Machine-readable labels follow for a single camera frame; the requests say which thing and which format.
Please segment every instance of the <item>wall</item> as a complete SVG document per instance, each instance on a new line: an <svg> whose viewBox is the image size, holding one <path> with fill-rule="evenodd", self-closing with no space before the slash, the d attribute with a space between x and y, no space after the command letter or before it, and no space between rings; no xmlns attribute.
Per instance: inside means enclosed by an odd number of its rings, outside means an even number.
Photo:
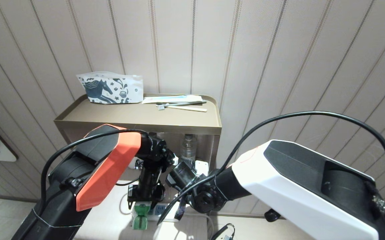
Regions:
<svg viewBox="0 0 385 240"><path fill-rule="evenodd" d="M223 123L218 164L255 124L326 110L385 137L385 1L0 0L0 134L19 155L0 162L0 195L36 199L46 159L64 145L52 120L84 94L75 75L143 75L145 91L207 94ZM293 140L373 176L385 156L366 131L298 117L250 136ZM250 196L224 212L267 209Z"/></svg>

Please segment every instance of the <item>horse print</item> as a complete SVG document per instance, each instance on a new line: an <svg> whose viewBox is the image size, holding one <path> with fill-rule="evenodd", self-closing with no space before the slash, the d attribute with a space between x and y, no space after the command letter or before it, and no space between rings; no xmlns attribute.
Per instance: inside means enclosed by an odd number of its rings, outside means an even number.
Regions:
<svg viewBox="0 0 385 240"><path fill-rule="evenodd" d="M97 99L105 101L107 103L116 103L114 100L103 95L103 90L107 91L110 94L113 94L111 89L108 87L106 81L95 80L92 82L84 82L83 81L82 83L83 83L84 89L86 90L88 97L97 98Z"/></svg>

